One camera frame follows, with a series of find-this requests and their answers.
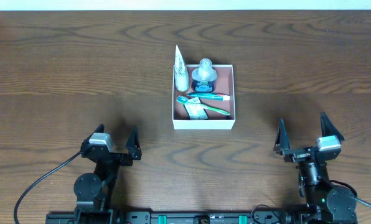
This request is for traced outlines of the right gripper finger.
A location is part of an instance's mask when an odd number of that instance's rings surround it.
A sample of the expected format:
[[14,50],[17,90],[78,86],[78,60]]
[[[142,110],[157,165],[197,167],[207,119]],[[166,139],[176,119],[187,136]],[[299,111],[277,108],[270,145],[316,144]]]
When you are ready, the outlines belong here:
[[325,112],[320,114],[322,137],[336,136],[340,142],[345,141],[343,135],[332,124]]
[[288,151],[288,150],[290,150],[289,138],[286,132],[284,121],[280,119],[276,141],[274,145],[274,151],[283,152],[283,151]]

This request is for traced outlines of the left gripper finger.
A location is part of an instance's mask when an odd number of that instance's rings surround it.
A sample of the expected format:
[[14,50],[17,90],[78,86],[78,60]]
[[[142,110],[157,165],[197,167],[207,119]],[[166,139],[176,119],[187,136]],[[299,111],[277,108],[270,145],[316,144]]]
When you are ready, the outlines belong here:
[[132,132],[126,142],[126,148],[130,154],[141,154],[141,146],[139,144],[138,129],[133,126]]
[[97,144],[98,142],[103,142],[105,140],[105,134],[104,134],[105,126],[103,124],[100,124],[94,132],[89,135],[84,141],[86,143],[90,144]]

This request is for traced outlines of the white lotion tube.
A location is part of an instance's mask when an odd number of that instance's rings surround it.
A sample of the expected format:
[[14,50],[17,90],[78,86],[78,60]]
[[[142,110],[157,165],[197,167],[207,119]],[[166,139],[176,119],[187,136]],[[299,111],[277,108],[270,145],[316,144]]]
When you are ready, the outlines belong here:
[[176,46],[175,51],[174,82],[178,91],[187,91],[189,89],[188,70],[178,46]]

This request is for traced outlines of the blue soap pump bottle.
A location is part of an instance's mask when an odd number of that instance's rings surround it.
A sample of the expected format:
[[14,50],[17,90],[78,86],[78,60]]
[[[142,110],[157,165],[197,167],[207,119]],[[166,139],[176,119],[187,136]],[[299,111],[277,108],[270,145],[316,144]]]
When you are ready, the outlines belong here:
[[192,71],[192,87],[196,92],[213,92],[216,79],[217,72],[208,58],[202,59]]

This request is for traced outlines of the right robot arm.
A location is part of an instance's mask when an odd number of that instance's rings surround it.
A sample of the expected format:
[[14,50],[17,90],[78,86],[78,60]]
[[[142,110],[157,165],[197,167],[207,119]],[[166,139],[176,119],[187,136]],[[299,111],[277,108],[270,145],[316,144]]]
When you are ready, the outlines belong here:
[[324,112],[320,122],[322,136],[315,145],[291,149],[284,121],[279,121],[273,150],[285,162],[297,163],[299,194],[306,199],[305,206],[281,212],[281,223],[357,222],[354,200],[357,192],[347,184],[334,185],[327,172],[327,161],[340,154],[344,137]]

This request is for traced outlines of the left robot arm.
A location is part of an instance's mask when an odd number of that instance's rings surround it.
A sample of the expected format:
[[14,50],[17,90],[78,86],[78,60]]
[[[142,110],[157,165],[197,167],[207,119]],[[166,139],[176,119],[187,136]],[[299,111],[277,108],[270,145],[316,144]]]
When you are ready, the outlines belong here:
[[124,223],[120,212],[110,208],[110,200],[122,166],[132,166],[142,156],[137,127],[126,142],[127,153],[113,152],[111,136],[104,125],[83,140],[80,155],[95,163],[93,172],[82,174],[74,183],[77,196],[75,223]]

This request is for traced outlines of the teal toothpaste tube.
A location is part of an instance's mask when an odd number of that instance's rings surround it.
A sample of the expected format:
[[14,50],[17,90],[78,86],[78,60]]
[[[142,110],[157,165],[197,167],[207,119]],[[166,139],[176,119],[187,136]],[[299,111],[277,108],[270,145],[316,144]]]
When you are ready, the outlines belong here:
[[187,96],[199,97],[199,98],[208,99],[208,100],[219,100],[219,101],[229,101],[230,100],[229,95],[224,95],[224,94],[219,94],[219,93],[188,92]]

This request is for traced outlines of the green soap bar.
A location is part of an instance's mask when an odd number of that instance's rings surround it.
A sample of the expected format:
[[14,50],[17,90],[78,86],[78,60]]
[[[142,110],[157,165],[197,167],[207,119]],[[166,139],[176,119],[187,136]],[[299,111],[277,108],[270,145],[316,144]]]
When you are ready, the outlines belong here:
[[191,120],[206,120],[208,119],[207,113],[200,106],[201,102],[198,97],[189,98],[187,104],[184,105],[187,114]]

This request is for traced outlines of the green white toothbrush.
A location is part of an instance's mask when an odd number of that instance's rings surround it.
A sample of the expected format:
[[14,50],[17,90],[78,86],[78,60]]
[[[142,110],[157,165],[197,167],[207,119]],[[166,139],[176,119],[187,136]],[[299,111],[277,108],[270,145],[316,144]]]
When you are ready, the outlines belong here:
[[214,108],[214,107],[211,107],[211,106],[207,106],[207,105],[202,104],[202,103],[193,103],[193,102],[189,101],[189,99],[185,96],[178,96],[176,100],[177,100],[178,103],[181,103],[183,105],[196,105],[196,106],[199,106],[203,109],[211,110],[211,111],[214,111],[216,113],[220,113],[220,114],[223,114],[223,115],[226,115],[226,116],[230,116],[230,113],[228,111],[225,111],[225,110],[222,110],[222,109],[219,109],[219,108]]

